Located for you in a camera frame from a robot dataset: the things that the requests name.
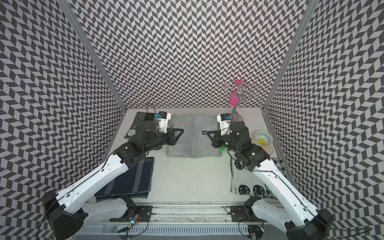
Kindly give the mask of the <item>grey knitted scarf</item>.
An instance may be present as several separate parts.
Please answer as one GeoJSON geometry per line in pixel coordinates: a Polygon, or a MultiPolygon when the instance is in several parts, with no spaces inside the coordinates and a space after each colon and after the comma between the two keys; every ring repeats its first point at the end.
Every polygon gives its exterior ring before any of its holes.
{"type": "Polygon", "coordinates": [[[170,126],[183,129],[184,133],[174,146],[168,146],[167,156],[192,159],[221,157],[221,150],[212,147],[212,141],[203,135],[203,131],[215,131],[218,124],[214,115],[173,115],[170,126]]]}

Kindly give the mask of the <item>smiley black white scarf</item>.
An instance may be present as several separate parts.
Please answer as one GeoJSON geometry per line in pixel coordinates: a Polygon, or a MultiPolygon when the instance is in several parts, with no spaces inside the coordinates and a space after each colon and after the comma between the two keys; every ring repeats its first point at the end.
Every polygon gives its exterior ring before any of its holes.
{"type": "Polygon", "coordinates": [[[234,157],[231,158],[231,193],[236,195],[257,195],[264,199],[277,200],[272,191],[257,176],[251,173],[234,157]]]}

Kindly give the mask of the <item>navy striped scarf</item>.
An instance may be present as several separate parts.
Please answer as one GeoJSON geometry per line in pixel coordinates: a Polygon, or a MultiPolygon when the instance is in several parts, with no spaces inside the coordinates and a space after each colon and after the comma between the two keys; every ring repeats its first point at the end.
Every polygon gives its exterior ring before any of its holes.
{"type": "Polygon", "coordinates": [[[139,162],[99,190],[95,194],[96,199],[98,201],[117,198],[146,199],[151,191],[154,163],[153,157],[139,162]]]}

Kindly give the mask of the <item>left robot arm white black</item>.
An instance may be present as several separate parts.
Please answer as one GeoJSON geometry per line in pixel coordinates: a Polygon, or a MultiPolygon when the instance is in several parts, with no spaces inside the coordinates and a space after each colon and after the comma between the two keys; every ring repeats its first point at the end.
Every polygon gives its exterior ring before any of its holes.
{"type": "Polygon", "coordinates": [[[91,217],[83,208],[85,203],[116,177],[143,161],[147,154],[164,145],[174,146],[183,129],[166,128],[163,132],[153,121],[136,126],[136,132],[116,148],[107,159],[71,186],[59,192],[49,191],[41,200],[54,238],[66,240],[82,228],[91,217]]]}

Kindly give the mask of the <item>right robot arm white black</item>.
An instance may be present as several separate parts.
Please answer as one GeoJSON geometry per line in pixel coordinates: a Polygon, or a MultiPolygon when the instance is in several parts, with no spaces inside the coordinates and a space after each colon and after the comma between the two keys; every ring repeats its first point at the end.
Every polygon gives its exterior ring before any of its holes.
{"type": "Polygon", "coordinates": [[[229,124],[226,131],[203,131],[214,148],[225,147],[245,169],[258,177],[282,204],[274,207],[259,197],[244,203],[249,217],[265,220],[286,234],[289,240],[323,240],[334,220],[328,210],[319,210],[281,173],[270,156],[252,142],[244,122],[229,124]]]}

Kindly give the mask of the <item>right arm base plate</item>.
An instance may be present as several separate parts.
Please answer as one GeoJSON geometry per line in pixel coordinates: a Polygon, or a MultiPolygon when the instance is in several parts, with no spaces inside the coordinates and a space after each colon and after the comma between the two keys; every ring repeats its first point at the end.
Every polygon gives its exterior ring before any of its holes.
{"type": "Polygon", "coordinates": [[[230,206],[230,215],[234,223],[261,221],[261,219],[255,216],[252,209],[247,206],[230,206]]]}

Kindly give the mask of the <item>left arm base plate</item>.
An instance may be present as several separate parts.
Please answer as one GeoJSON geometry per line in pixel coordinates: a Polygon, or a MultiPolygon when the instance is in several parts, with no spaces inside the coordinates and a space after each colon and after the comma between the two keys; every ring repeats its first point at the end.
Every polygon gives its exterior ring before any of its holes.
{"type": "Polygon", "coordinates": [[[110,222],[131,222],[134,217],[139,217],[141,222],[149,222],[152,215],[153,206],[129,207],[120,218],[112,218],[110,222]]]}

